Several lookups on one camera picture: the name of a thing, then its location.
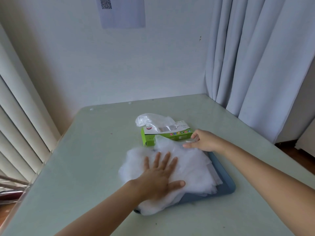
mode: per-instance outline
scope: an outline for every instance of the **clear plastic bag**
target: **clear plastic bag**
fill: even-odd
[[[164,117],[162,115],[145,113],[136,118],[136,125],[138,127],[146,125],[152,127],[157,132],[175,131],[178,126],[171,117]]]
[[[222,184],[218,174],[212,166],[210,159],[203,151],[191,148],[183,148],[182,143],[175,142],[161,135],[155,136],[154,149],[148,147],[137,147],[127,152],[126,161],[119,169],[119,176],[123,183],[138,178],[143,173],[143,163],[146,156],[149,157],[152,167],[157,151],[161,152],[161,159],[165,154],[171,152],[171,158],[178,157],[178,163],[169,181],[184,180],[186,185],[179,190],[173,191],[159,201],[147,200],[138,206],[143,215],[155,214],[167,206],[173,205],[181,200],[185,193],[214,194],[217,192],[216,185]]]

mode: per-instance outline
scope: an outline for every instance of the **person's left hand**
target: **person's left hand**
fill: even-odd
[[[185,186],[185,181],[168,182],[178,160],[178,158],[175,157],[167,166],[170,156],[171,153],[168,152],[161,164],[159,164],[161,153],[158,152],[155,156],[152,168],[149,167],[149,158],[146,157],[144,159],[144,172],[140,177],[134,180],[143,200],[161,199],[169,192]]]

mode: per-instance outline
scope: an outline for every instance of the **blue tray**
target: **blue tray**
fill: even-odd
[[[208,157],[212,161],[212,164],[213,164],[216,172],[218,173],[220,179],[223,181],[223,184],[217,186],[218,192],[216,194],[208,194],[207,196],[199,196],[199,195],[195,195],[195,194],[186,193],[186,194],[184,194],[183,198],[178,203],[171,205],[169,207],[172,207],[175,205],[180,205],[180,204],[185,204],[185,203],[189,203],[189,202],[194,202],[194,201],[198,201],[198,200],[202,200],[202,199],[208,199],[211,197],[217,197],[217,196],[232,194],[235,191],[236,185],[235,185],[233,179],[226,172],[224,167],[219,162],[218,158],[213,154],[213,152],[208,152]]]

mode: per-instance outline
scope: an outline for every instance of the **forearm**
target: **forearm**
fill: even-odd
[[[127,182],[114,194],[77,218],[55,236],[107,236],[142,201],[137,188]]]
[[[314,189],[225,140],[218,152],[243,174],[294,234],[315,232]]]

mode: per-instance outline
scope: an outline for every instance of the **qr code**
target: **qr code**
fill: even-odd
[[[111,0],[100,0],[102,9],[112,9]]]

